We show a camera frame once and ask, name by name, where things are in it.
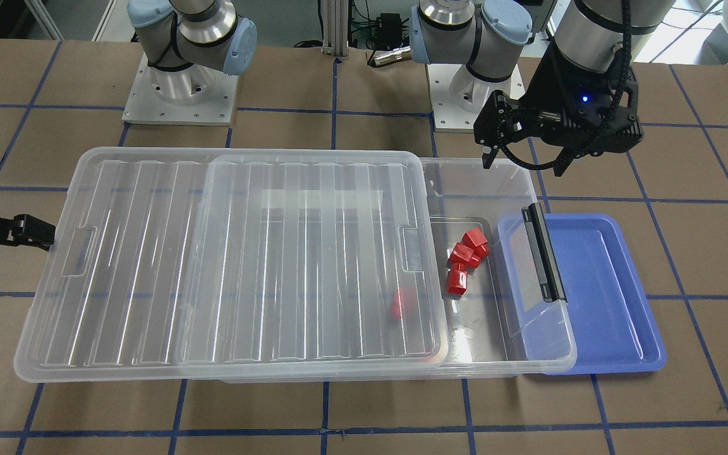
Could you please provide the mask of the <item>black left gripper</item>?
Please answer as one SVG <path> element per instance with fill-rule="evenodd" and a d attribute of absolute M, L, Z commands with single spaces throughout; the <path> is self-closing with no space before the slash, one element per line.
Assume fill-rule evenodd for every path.
<path fill-rule="evenodd" d="M 483 169 L 503 157 L 532 170 L 532 163 L 509 149 L 510 143 L 537 137 L 552 146 L 585 146 L 604 116 L 604 72 L 575 63 L 553 45 L 520 100 L 503 90 L 488 95 L 474 123 L 473 137 L 487 149 L 482 154 Z"/>

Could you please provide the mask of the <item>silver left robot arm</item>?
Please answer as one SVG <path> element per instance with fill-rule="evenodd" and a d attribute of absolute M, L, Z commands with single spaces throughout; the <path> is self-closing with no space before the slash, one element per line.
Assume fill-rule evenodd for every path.
<path fill-rule="evenodd" d="M 502 88 L 533 37 L 533 18 L 516 1 L 419 1 L 408 37 L 413 60 L 459 64 L 461 105 L 476 113 L 482 166 L 498 155 L 562 176 L 577 159 L 623 154 L 644 133 L 632 62 L 671 1 L 572 1 L 526 92 Z"/>

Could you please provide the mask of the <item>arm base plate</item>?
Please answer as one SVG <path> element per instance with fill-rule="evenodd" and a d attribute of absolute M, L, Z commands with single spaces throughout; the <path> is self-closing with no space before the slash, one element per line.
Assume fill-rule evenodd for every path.
<path fill-rule="evenodd" d="M 518 66 L 507 80 L 488 83 L 475 78 L 465 64 L 428 64 L 427 80 L 434 129 L 443 133 L 472 133 L 477 116 L 494 90 L 502 90 L 514 100 L 525 92 Z"/>
<path fill-rule="evenodd" d="M 122 121 L 146 126 L 231 126 L 239 76 L 194 66 L 165 72 L 142 55 Z"/>

